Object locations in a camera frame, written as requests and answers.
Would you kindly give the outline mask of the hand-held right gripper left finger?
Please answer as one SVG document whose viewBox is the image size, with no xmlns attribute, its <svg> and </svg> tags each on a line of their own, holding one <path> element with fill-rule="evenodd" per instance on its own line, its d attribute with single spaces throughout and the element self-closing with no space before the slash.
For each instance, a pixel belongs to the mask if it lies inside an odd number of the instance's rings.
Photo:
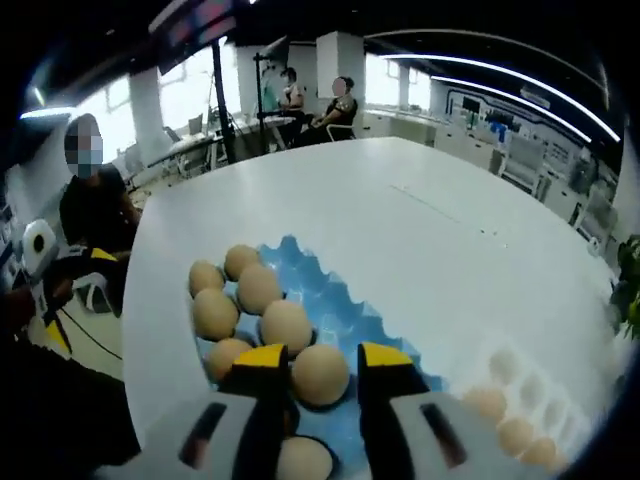
<svg viewBox="0 0 640 480">
<path fill-rule="evenodd" d="M 149 430 L 141 452 L 96 479 L 273 479 L 286 434 L 288 351 L 239 355 L 219 388 L 183 402 Z"/>
</svg>

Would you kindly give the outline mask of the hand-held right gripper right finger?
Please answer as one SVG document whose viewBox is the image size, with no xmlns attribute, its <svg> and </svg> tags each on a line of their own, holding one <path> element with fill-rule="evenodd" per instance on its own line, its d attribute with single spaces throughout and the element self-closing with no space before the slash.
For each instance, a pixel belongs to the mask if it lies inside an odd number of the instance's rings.
<svg viewBox="0 0 640 480">
<path fill-rule="evenodd" d="M 404 352 L 358 345 L 360 432 L 374 479 L 547 479 L 508 456 L 493 427 L 455 397 L 430 390 Z"/>
</svg>

